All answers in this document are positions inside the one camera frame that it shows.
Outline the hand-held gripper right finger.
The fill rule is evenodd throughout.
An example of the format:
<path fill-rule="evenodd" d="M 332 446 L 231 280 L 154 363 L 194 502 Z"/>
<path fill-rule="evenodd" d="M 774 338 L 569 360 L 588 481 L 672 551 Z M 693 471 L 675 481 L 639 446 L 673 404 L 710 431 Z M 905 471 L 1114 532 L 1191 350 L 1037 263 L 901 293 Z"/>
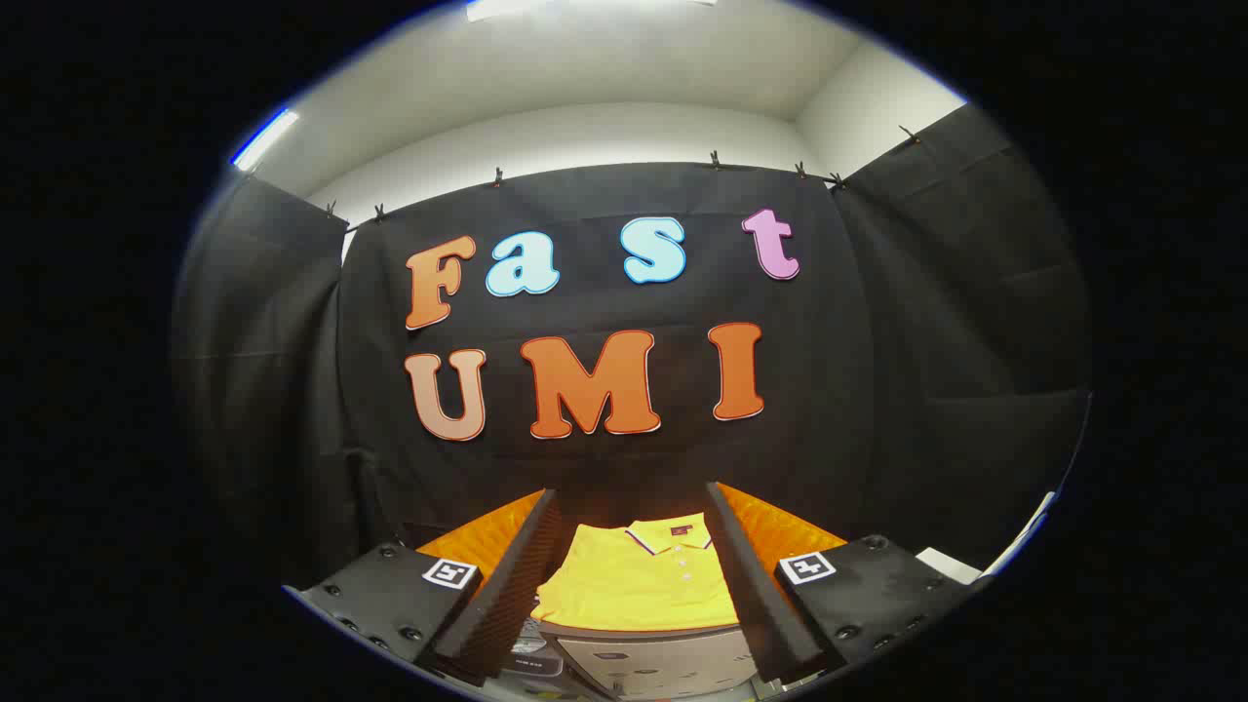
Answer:
<path fill-rule="evenodd" d="M 909 645 L 985 581 L 950 576 L 879 535 L 819 548 L 807 523 L 724 483 L 708 530 L 763 680 L 837 680 Z"/>

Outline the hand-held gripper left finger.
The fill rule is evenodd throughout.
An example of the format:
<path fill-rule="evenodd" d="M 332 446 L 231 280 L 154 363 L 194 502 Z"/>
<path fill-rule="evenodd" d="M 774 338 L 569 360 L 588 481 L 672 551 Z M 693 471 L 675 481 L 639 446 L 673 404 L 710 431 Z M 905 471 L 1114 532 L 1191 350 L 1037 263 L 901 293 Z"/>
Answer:
<path fill-rule="evenodd" d="M 300 608 L 414 675 L 469 685 L 510 658 L 562 530 L 557 491 L 535 493 L 443 538 L 383 541 L 307 588 Z"/>

